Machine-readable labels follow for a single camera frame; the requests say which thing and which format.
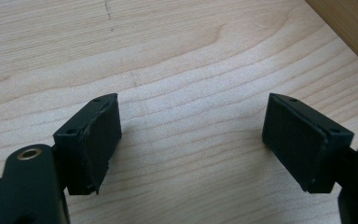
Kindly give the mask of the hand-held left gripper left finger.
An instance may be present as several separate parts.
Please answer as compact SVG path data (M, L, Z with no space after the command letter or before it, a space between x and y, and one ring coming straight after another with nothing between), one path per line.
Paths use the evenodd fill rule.
M53 134L70 195L99 193L121 136L116 93L91 100Z

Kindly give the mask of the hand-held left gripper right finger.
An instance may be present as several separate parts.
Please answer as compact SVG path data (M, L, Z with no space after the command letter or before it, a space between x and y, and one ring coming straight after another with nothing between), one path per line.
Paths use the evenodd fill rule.
M353 132L295 98L268 96L262 140L309 193L332 190L338 158L353 137Z

